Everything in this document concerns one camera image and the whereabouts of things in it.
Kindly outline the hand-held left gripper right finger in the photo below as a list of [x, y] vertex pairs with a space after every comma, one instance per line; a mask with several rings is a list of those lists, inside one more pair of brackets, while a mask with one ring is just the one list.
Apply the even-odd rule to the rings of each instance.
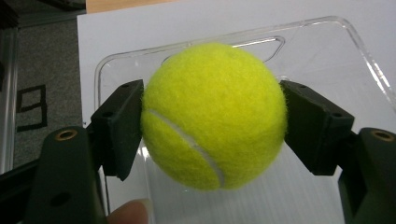
[[288, 108], [286, 144], [313, 175], [333, 175], [354, 117], [309, 87], [282, 80]]

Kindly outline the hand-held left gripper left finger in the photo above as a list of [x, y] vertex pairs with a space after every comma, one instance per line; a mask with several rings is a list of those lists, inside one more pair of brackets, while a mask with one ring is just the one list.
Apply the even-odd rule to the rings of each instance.
[[144, 82], [120, 85], [91, 117], [94, 164], [107, 176], [125, 180], [131, 172], [142, 132], [140, 119]]

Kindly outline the clear plastic tray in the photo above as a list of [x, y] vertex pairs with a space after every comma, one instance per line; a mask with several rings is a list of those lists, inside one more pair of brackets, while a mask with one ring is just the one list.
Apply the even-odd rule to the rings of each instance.
[[130, 175], [106, 179], [109, 209], [138, 198], [153, 204], [150, 224], [396, 224], [396, 94], [353, 26], [338, 17], [223, 35], [259, 57], [290, 87], [291, 136], [310, 144], [307, 94], [319, 93], [355, 121], [321, 175], [309, 150], [283, 147], [239, 189], [203, 191], [166, 175], [140, 147]]

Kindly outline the yellow tennis ball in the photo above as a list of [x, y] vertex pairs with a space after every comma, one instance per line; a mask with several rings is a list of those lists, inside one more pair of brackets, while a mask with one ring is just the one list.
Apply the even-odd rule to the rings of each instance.
[[150, 157], [177, 182], [237, 189], [264, 172], [281, 149], [286, 100], [253, 54], [220, 43], [197, 45], [154, 73], [141, 125]]

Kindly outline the wooden table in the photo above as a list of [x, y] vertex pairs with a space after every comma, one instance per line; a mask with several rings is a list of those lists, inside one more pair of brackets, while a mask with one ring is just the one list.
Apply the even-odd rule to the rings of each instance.
[[173, 2], [176, 0], [86, 0], [88, 13], [97, 13], [128, 7], [142, 7], [160, 3]]

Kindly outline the aluminium floor rail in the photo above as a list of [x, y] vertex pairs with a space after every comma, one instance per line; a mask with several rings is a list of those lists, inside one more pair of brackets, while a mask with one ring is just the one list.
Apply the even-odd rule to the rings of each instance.
[[0, 31], [0, 174], [10, 171], [14, 161], [18, 35], [17, 28]]

